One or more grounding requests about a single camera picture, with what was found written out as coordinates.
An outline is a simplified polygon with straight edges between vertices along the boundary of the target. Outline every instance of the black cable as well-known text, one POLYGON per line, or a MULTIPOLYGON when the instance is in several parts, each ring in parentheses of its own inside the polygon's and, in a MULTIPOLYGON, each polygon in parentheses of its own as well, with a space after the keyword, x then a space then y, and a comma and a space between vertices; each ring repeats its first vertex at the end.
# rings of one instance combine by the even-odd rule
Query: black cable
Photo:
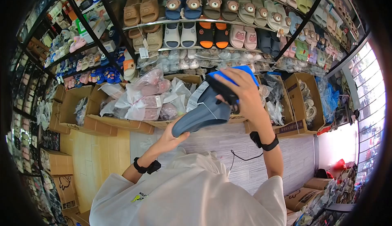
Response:
POLYGON ((260 156, 262 156, 262 155, 263 155, 263 153, 262 153, 262 154, 261 154, 261 155, 259 155, 259 156, 256 156, 256 157, 253 157, 253 158, 250 158, 250 159, 247 159, 247 160, 245 160, 245 159, 243 159, 243 158, 239 157, 238 155, 234 154, 234 151, 233 151, 233 150, 230 150, 230 152, 233 154, 233 162, 231 163, 230 170, 233 168, 233 164, 234 164, 234 157, 235 157, 235 156, 237 156, 237 157, 238 157, 238 158, 240 158, 241 160, 248 161, 248 160, 253 160, 253 159, 259 158, 260 156))

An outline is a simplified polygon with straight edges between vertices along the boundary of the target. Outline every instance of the person's hand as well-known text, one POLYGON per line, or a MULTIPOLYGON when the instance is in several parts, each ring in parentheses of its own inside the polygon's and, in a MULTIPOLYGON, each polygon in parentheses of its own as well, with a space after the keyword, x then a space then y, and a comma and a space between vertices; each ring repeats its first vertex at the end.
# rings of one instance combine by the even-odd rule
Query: person's hand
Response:
MULTIPOLYGON (((234 68, 222 69, 221 72, 232 79, 237 86, 218 74, 214 74, 214 78, 225 84, 238 96, 240 114, 252 123, 257 123, 262 119, 261 116, 265 110, 259 90, 252 77, 247 72, 234 68)), ((216 96, 216 98, 225 102, 221 95, 216 96)))

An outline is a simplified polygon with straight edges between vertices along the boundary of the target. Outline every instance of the open cardboard box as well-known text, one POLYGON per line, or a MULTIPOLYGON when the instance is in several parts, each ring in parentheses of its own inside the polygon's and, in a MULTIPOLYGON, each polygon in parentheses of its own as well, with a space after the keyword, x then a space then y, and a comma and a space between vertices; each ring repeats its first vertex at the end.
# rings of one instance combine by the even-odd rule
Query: open cardboard box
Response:
POLYGON ((82 86, 67 91, 60 111, 60 125, 95 136, 117 136, 117 128, 87 116, 97 115, 100 112, 101 99, 91 96, 92 89, 92 86, 82 86), (86 116, 84 125, 80 126, 76 122, 74 112, 79 100, 84 97, 87 99, 86 116))

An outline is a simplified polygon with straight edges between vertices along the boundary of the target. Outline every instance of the white paper label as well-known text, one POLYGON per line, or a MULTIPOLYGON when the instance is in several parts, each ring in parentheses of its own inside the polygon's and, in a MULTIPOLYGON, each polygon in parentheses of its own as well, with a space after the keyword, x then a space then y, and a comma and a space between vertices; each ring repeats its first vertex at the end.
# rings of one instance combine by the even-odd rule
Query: white paper label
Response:
POLYGON ((148 58, 148 50, 144 47, 139 48, 139 54, 141 59, 148 58))
POLYGON ((209 86, 207 81, 204 81, 197 89, 196 91, 190 96, 188 100, 188 105, 187 105, 187 112, 195 109, 197 107, 197 102, 199 100, 199 97, 203 94, 205 89, 209 86))

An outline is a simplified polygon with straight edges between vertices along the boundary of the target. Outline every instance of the hang tag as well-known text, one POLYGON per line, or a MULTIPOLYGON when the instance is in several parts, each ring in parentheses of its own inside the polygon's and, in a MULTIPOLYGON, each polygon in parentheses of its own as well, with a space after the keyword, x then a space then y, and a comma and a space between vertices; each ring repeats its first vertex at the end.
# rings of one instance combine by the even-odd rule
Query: hang tag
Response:
POLYGON ((148 50, 144 47, 139 48, 139 55, 141 59, 149 58, 148 57, 148 50))

